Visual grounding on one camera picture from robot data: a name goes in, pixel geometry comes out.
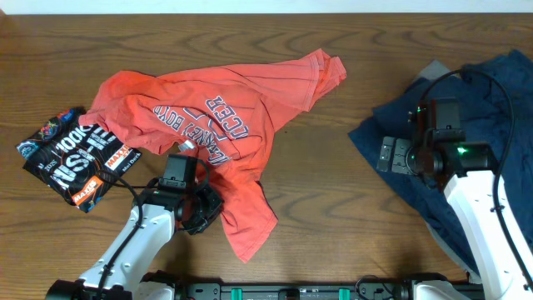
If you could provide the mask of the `red printed t-shirt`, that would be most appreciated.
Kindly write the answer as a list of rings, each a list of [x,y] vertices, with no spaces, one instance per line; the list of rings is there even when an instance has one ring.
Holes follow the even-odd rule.
[[[131,148],[163,154],[174,145],[203,160],[222,197],[222,225],[249,261],[277,224],[260,186],[276,133],[346,78],[322,50],[297,60],[234,64],[158,77],[121,71],[106,80],[79,122],[97,124]]]

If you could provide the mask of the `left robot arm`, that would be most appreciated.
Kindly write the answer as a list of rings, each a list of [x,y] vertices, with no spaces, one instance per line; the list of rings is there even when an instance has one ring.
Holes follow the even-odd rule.
[[[58,279],[46,299],[186,299],[187,289],[163,271],[149,272],[153,259],[177,232],[202,233],[222,210],[210,186],[184,190],[147,188],[111,246],[80,277]]]

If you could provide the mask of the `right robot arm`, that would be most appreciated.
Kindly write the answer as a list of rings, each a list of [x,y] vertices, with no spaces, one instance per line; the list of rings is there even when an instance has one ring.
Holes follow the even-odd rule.
[[[377,168],[427,177],[445,195],[474,256],[487,299],[532,297],[532,253],[496,174],[485,142],[440,142],[417,146],[384,137]]]

